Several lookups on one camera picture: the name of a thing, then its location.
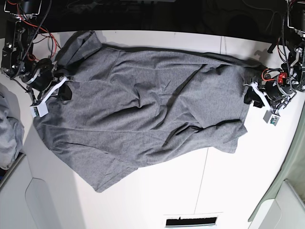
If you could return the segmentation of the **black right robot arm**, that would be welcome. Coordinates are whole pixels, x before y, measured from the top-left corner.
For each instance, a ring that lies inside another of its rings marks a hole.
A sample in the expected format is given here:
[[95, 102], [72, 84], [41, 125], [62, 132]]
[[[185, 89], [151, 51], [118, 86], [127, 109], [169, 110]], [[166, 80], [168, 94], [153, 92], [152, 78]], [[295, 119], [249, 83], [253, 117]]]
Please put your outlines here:
[[[10, 14], [10, 18], [6, 23], [0, 70], [30, 95], [34, 105], [49, 97], [62, 101], [72, 98], [71, 89], [64, 82], [64, 75], [56, 72], [52, 61], [60, 46], [43, 25], [52, 1], [49, 1], [42, 19], [36, 21], [41, 6], [41, 0], [7, 0], [4, 4], [4, 11]], [[51, 39], [51, 50], [49, 57], [38, 59], [33, 54], [33, 46], [41, 32], [44, 32], [44, 38]]]

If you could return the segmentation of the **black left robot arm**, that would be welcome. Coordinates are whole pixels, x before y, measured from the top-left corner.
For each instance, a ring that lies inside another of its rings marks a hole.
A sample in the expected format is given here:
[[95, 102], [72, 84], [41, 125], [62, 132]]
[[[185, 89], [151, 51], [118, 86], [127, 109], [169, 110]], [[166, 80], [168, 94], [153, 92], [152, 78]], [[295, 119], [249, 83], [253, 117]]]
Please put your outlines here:
[[305, 90], [305, 2], [286, 1], [280, 36], [268, 53], [277, 49], [282, 60], [278, 68], [265, 68], [252, 79], [244, 96], [245, 104], [270, 110], [285, 108], [298, 92]]

